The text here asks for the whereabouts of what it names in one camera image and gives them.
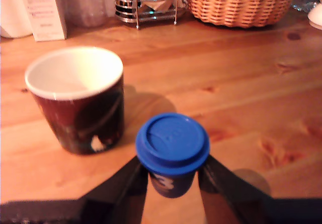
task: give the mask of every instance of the dark red mug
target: dark red mug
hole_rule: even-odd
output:
[[[85,46],[53,51],[28,67],[25,81],[67,151],[105,151],[122,136],[123,63],[114,52]]]

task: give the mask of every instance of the cardboard box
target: cardboard box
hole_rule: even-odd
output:
[[[23,0],[36,41],[66,39],[64,0]]]

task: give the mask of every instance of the wooden table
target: wooden table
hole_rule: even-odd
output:
[[[186,15],[142,24],[116,19],[98,29],[70,27],[68,39],[1,41],[1,202],[78,198],[135,155],[134,138],[155,114],[199,121],[211,154],[251,182],[262,175],[274,197],[322,197],[322,31],[290,11],[275,26],[229,29]],[[26,90],[24,71],[42,54],[104,47],[125,66],[126,131],[112,150],[63,150]],[[177,199],[148,186],[142,223],[203,223],[197,180]]]

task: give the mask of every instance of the blue plastic lid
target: blue plastic lid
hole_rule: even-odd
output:
[[[190,117],[166,113],[148,120],[136,136],[136,152],[151,172],[179,176],[197,170],[210,146],[205,129]]]

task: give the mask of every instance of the wicker basket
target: wicker basket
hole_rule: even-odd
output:
[[[292,0],[188,0],[189,11],[203,22],[229,27],[262,27],[278,22]]]

